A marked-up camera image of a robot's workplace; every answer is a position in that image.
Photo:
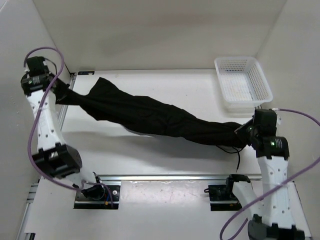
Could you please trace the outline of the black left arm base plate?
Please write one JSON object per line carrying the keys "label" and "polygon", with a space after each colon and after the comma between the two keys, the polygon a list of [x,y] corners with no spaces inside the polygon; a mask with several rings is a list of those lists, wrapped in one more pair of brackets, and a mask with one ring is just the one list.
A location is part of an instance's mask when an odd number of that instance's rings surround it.
{"label": "black left arm base plate", "polygon": [[73,208],[80,210],[118,210],[121,182],[106,182],[106,186],[111,192],[111,197],[105,186],[92,186],[76,193]]}

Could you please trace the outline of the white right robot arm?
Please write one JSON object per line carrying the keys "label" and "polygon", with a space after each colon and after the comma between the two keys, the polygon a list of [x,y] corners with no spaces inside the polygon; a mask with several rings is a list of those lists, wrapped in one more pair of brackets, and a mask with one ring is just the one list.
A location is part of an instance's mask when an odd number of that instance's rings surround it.
{"label": "white right robot arm", "polygon": [[262,196],[258,197],[245,176],[225,186],[230,200],[238,199],[245,212],[247,234],[251,240],[303,240],[305,232],[293,218],[288,188],[289,146],[277,136],[277,120],[251,119],[236,130],[237,136],[256,153],[262,177]]}

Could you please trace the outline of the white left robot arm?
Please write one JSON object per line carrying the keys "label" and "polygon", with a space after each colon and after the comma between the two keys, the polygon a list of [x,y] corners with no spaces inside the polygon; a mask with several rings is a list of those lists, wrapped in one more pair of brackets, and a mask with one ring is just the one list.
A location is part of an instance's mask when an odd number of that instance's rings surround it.
{"label": "white left robot arm", "polygon": [[31,164],[47,180],[63,188],[81,192],[98,201],[106,194],[100,178],[83,168],[79,152],[68,145],[62,135],[56,114],[56,102],[64,99],[69,85],[54,75],[23,75],[20,83],[34,116],[32,133],[37,133],[37,152],[29,154]]}

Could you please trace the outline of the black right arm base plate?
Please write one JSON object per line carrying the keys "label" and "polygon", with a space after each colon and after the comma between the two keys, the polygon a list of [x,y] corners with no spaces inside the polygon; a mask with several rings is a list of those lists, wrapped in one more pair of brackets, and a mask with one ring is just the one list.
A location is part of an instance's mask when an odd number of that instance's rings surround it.
{"label": "black right arm base plate", "polygon": [[239,200],[227,190],[225,184],[208,185],[204,193],[209,195],[212,212],[238,211],[242,208]]}

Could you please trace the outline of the black trousers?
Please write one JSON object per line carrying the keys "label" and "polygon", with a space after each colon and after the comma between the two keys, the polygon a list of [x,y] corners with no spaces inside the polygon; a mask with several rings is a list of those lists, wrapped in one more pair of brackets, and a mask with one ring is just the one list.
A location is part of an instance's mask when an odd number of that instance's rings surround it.
{"label": "black trousers", "polygon": [[197,118],[177,106],[149,96],[131,95],[100,77],[86,95],[69,90],[67,106],[79,106],[96,121],[119,124],[143,135],[184,138],[201,145],[230,147],[239,154],[246,145],[236,136],[237,122]]}

